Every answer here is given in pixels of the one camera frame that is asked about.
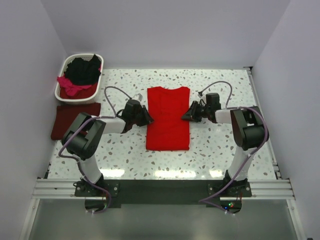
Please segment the bright red t-shirt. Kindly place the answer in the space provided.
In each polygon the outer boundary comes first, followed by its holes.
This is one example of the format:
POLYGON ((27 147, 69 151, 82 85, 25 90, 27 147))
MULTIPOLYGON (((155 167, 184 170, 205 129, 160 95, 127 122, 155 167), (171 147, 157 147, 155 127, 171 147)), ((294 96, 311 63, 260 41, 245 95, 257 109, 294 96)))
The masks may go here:
POLYGON ((146 149, 150 151, 188 151, 190 124, 182 116, 189 109, 190 89, 182 86, 147 89, 148 112, 154 122, 147 126, 146 149))

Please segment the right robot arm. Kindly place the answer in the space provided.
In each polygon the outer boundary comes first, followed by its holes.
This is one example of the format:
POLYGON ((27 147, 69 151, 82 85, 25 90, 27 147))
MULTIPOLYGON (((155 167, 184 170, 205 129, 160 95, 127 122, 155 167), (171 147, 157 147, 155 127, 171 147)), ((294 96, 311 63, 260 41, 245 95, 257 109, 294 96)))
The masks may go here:
POLYGON ((208 201, 220 196, 237 196, 249 186, 248 172, 254 155, 269 140, 269 130, 258 106, 222 108, 218 93, 207 93, 199 101, 193 101, 181 119, 201 122, 208 119, 214 124, 230 124, 236 144, 231 165, 220 185, 212 186, 208 201))

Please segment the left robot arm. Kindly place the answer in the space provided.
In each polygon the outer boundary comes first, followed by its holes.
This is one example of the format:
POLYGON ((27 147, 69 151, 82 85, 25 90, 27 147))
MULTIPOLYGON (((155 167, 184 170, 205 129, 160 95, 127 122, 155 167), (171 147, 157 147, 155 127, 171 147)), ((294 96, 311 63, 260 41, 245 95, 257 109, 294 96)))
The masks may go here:
POLYGON ((58 152, 61 158, 75 160, 81 173, 81 179, 73 184, 75 196, 105 197, 109 200, 112 195, 95 157, 102 136, 124 134, 134 125, 143 127, 153 122, 146 106, 134 99, 128 100, 124 109, 116 112, 115 116, 79 113, 62 137, 62 148, 58 152))

